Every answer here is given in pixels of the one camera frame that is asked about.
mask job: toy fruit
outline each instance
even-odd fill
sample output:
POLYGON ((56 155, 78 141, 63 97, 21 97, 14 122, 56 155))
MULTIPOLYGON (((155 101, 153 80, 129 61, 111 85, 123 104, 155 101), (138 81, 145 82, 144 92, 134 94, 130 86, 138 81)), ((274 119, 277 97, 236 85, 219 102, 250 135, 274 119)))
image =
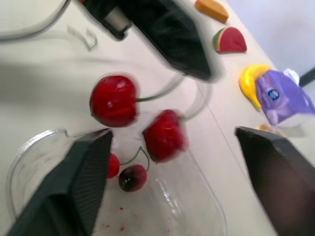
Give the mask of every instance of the toy fruit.
POLYGON ((185 149, 187 142, 180 118, 173 110, 162 111, 142 132, 147 151, 153 161, 169 161, 179 151, 185 149))
POLYGON ((245 96, 249 98, 256 109, 261 109, 261 104, 256 97, 255 81, 271 68, 265 64, 252 64, 245 68, 240 78, 240 88, 245 96))
POLYGON ((197 0, 195 2, 195 8, 201 13, 206 14, 224 24, 229 17, 226 9, 214 0, 197 0))
POLYGON ((110 153, 108 161, 107 178, 115 177, 119 172, 120 163, 115 154, 110 153))
POLYGON ((218 53, 247 51, 245 38, 235 27, 226 27, 221 29, 213 37, 212 44, 218 53))
POLYGON ((147 172, 141 165, 132 165, 119 175, 119 186, 125 192, 135 192, 147 181, 147 172))
POLYGON ((136 88, 122 75, 107 76, 93 89, 90 99, 92 116, 103 125, 122 127, 136 117, 136 88))

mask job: transparent container rim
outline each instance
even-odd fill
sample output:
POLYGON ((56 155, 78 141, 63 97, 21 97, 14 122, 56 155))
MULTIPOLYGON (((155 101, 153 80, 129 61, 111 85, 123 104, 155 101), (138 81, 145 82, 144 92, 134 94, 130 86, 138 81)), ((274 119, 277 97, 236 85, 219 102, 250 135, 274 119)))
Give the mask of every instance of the transparent container rim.
MULTIPOLYGON (((14 171, 17 167, 17 165, 19 164, 19 162, 23 159, 23 157, 28 153, 28 151, 30 150, 30 148, 32 146, 34 146, 36 143, 38 143, 40 140, 44 139, 44 138, 48 138, 50 136, 53 136, 55 134, 64 134, 67 138, 75 138, 87 133, 91 133, 91 132, 97 132, 97 131, 101 131, 101 130, 105 130, 105 129, 109 129, 107 127, 104 128, 99 128, 99 129, 95 129, 95 130, 90 130, 87 132, 82 132, 79 134, 76 134, 74 136, 70 136, 67 129, 65 128, 59 128, 59 129, 55 129, 55 130, 47 130, 44 131, 40 134, 37 134, 36 136, 34 136, 33 138, 31 138, 30 140, 28 140, 26 143, 24 143, 19 150, 17 151, 16 157, 13 161, 13 163, 11 164, 8 174, 7 174, 7 178, 6 178, 6 201, 7 201, 7 208, 9 210, 9 214, 11 217, 11 220, 16 221, 17 220, 17 212, 15 211, 14 208, 14 203, 13 203, 13 196, 12 196, 12 182, 13 182, 13 174, 14 171)), ((225 216, 225 212, 223 210, 223 207, 218 199, 218 197, 216 196, 214 190, 212 189, 211 185, 208 183, 208 181, 206 180, 203 172, 201 171, 196 159, 194 158, 192 152, 190 149, 187 150, 187 152, 189 153, 190 158, 192 159, 192 161, 194 162, 194 164, 196 165, 197 169, 199 170, 199 173, 201 174, 205 184, 207 185, 208 189, 210 190, 211 194, 213 195, 214 199, 215 199, 215 203, 216 203, 216 207, 218 209, 218 212, 221 216, 221 219, 224 221, 222 226, 223 226, 223 235, 226 236, 227 235, 227 221, 226 221, 226 216, 225 216)))

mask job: red cherry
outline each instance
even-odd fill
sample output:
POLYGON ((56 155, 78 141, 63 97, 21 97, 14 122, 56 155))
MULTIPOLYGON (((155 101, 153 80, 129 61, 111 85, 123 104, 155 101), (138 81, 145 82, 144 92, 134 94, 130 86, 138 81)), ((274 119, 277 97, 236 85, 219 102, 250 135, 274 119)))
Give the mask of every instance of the red cherry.
POLYGON ((120 163, 115 154, 110 153, 108 161, 107 178, 115 177, 119 172, 120 163))
POLYGON ((109 127, 130 125, 136 117, 136 88, 122 75, 107 76, 93 89, 90 99, 92 116, 109 127))
POLYGON ((119 186, 125 192, 135 192, 147 181, 147 172, 141 165, 132 165, 119 175, 119 186))
POLYGON ((162 111, 143 132, 151 159, 166 162, 187 146, 180 116, 173 110, 162 111))

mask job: white tabletop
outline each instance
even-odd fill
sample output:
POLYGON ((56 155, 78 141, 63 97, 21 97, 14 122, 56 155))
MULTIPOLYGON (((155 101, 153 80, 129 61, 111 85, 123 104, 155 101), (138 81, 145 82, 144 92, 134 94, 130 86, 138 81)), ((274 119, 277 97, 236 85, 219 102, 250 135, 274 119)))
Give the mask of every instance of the white tabletop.
MULTIPOLYGON (((271 67, 273 64, 228 4, 221 2, 230 14, 227 25, 244 34, 248 52, 218 57, 223 74, 208 85, 211 87, 208 107, 186 123, 189 148, 222 203, 228 234, 272 236, 275 232, 252 190, 234 128, 266 122, 242 95, 238 78, 251 63, 271 67)), ((213 50, 212 37, 224 25, 199 14, 191 0, 184 4, 200 23, 208 50, 213 50)), ((101 127, 90 116, 88 102, 93 86, 104 74, 115 71, 131 74, 139 82, 141 96, 159 91, 170 81, 176 72, 165 66, 148 45, 135 29, 128 32, 123 42, 114 41, 87 20, 76 3, 71 3, 49 32, 27 41, 0 45, 0 235, 11 223, 5 204, 7 170, 25 141, 47 129, 65 127, 70 133, 77 133, 101 127), (65 33, 66 25, 81 32, 91 29, 97 35, 98 48, 88 52, 80 41, 65 33)), ((173 93, 141 103, 140 109, 185 112, 197 93, 195 80, 187 78, 173 93)))

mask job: banana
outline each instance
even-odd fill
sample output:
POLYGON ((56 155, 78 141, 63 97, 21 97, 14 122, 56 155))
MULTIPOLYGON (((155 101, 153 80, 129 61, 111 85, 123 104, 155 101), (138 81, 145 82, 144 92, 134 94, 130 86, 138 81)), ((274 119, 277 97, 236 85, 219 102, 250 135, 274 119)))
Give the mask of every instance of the banana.
POLYGON ((243 70, 240 78, 240 87, 243 94, 250 99, 257 110, 261 109, 261 104, 256 97, 255 81, 270 69, 265 64, 252 64, 243 70))

